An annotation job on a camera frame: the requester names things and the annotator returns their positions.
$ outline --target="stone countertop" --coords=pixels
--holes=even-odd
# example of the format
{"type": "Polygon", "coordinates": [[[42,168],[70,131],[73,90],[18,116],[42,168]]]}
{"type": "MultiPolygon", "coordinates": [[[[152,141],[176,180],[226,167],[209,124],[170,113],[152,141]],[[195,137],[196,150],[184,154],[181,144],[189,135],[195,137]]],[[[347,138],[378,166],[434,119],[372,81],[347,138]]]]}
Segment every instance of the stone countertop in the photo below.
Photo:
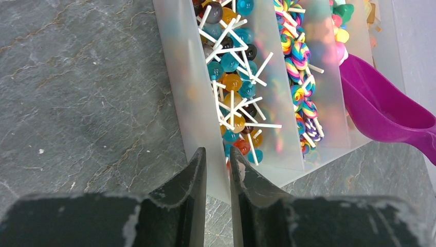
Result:
{"type": "MultiPolygon", "coordinates": [[[[0,214],[31,192],[150,192],[186,166],[151,0],[0,0],[0,214]]],[[[283,188],[393,195],[435,219],[422,155],[369,143],[283,188]]],[[[205,246],[232,246],[207,198],[205,246]]]]}

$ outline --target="rainbow swirl lollipop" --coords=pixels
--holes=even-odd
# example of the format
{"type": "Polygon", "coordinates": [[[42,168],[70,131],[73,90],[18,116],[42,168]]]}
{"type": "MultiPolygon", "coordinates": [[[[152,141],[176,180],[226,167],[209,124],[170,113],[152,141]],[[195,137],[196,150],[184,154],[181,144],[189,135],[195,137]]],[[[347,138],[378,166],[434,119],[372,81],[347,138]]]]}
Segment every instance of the rainbow swirl lollipop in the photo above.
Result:
{"type": "Polygon", "coordinates": [[[296,41],[292,47],[291,59],[297,69],[304,70],[309,66],[311,51],[304,42],[296,41]]]}
{"type": "Polygon", "coordinates": [[[316,109],[315,104],[311,101],[311,99],[309,99],[308,97],[306,97],[302,103],[303,105],[303,113],[308,117],[308,118],[316,118],[318,117],[318,111],[316,109]]]}
{"type": "Polygon", "coordinates": [[[299,85],[290,87],[292,102],[294,103],[294,111],[297,112],[304,99],[304,91],[299,85]]]}
{"type": "Polygon", "coordinates": [[[289,31],[286,29],[284,29],[283,33],[280,35],[280,39],[282,41],[283,54],[287,56],[292,51],[292,47],[294,45],[294,39],[292,38],[291,33],[289,33],[289,31]]]}
{"type": "MultiPolygon", "coordinates": [[[[303,9],[301,7],[301,5],[299,5],[299,4],[294,4],[294,5],[292,5],[292,7],[296,8],[296,9],[303,9]]],[[[294,19],[299,26],[303,23],[303,20],[304,20],[304,14],[303,13],[291,12],[290,15],[292,16],[292,19],[294,19]]]]}
{"type": "Polygon", "coordinates": [[[303,84],[303,82],[301,81],[300,73],[298,73],[298,69],[295,67],[292,59],[285,58],[285,64],[287,75],[289,76],[289,78],[299,85],[303,84]]]}

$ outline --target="plastic container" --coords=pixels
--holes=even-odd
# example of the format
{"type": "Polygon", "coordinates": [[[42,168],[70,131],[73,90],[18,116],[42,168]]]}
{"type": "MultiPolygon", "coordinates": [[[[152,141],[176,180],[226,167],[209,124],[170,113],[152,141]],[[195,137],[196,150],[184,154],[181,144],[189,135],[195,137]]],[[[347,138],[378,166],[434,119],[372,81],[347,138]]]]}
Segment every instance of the plastic container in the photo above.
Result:
{"type": "MultiPolygon", "coordinates": [[[[325,70],[324,74],[313,72],[317,89],[311,99],[317,106],[318,119],[326,137],[315,151],[305,156],[305,160],[301,154],[273,2],[255,0],[254,11],[247,17],[247,27],[253,29],[259,51],[255,62],[260,65],[269,52],[274,53],[260,75],[268,86],[258,85],[256,96],[263,97],[259,105],[267,116],[265,122],[282,124],[283,128],[263,129],[265,140],[261,149],[264,160],[255,169],[278,186],[284,186],[369,141],[352,129],[352,123],[346,118],[329,1],[301,0],[300,4],[306,9],[303,28],[312,53],[311,64],[325,70]]],[[[154,0],[154,7],[186,156],[190,158],[198,147],[206,148],[207,193],[229,203],[222,138],[192,0],[154,0]]],[[[361,20],[353,18],[348,27],[360,24],[361,20]]],[[[358,35],[364,37],[366,33],[366,38],[350,43],[349,51],[370,47],[367,29],[361,31],[358,35]]],[[[370,58],[370,49],[366,52],[369,54],[350,53],[370,58]]]]}

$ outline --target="lollipop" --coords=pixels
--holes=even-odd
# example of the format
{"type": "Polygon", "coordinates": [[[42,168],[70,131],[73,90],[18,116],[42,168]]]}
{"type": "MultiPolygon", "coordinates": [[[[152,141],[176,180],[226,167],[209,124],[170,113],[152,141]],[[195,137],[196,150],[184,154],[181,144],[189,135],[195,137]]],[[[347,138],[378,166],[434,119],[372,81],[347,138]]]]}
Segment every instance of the lollipop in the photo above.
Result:
{"type": "Polygon", "coordinates": [[[321,137],[324,137],[324,132],[322,131],[322,126],[319,124],[319,121],[318,121],[318,111],[316,109],[315,104],[311,101],[311,99],[306,97],[304,99],[302,105],[303,105],[303,108],[302,108],[303,113],[308,118],[313,119],[319,134],[321,135],[321,137]]]}
{"type": "Polygon", "coordinates": [[[292,38],[292,35],[288,30],[283,31],[283,33],[280,35],[280,39],[282,41],[283,54],[287,56],[291,53],[292,47],[294,45],[294,39],[292,38]]]}
{"type": "Polygon", "coordinates": [[[316,147],[312,139],[306,134],[306,125],[304,124],[303,118],[298,113],[295,113],[295,118],[297,119],[298,133],[302,135],[312,147],[316,147]]]}
{"type": "Polygon", "coordinates": [[[285,58],[285,64],[286,64],[286,71],[290,79],[293,82],[302,85],[303,82],[301,81],[300,73],[298,72],[298,69],[295,67],[294,63],[292,62],[292,59],[285,58]]]}
{"type": "Polygon", "coordinates": [[[292,95],[292,102],[294,103],[294,111],[296,112],[303,102],[304,91],[299,85],[293,85],[290,87],[290,93],[292,95]]]}
{"type": "Polygon", "coordinates": [[[305,43],[297,41],[292,47],[292,53],[290,58],[292,59],[297,69],[304,70],[309,65],[311,52],[309,51],[309,48],[305,43]]]}
{"type": "MultiPolygon", "coordinates": [[[[294,4],[292,5],[292,7],[295,9],[303,9],[299,4],[294,4]]],[[[291,12],[290,15],[297,22],[298,25],[301,25],[303,23],[304,13],[291,12]]]]}

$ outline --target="magenta scoop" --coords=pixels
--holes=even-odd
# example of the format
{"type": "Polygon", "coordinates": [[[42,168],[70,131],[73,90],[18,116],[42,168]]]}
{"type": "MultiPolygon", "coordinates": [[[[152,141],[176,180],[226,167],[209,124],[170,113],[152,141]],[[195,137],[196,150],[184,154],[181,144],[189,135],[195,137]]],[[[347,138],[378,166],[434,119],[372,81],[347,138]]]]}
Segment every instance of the magenta scoop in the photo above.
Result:
{"type": "Polygon", "coordinates": [[[340,66],[345,107],[358,130],[385,143],[407,143],[436,165],[436,118],[364,60],[340,66]]]}

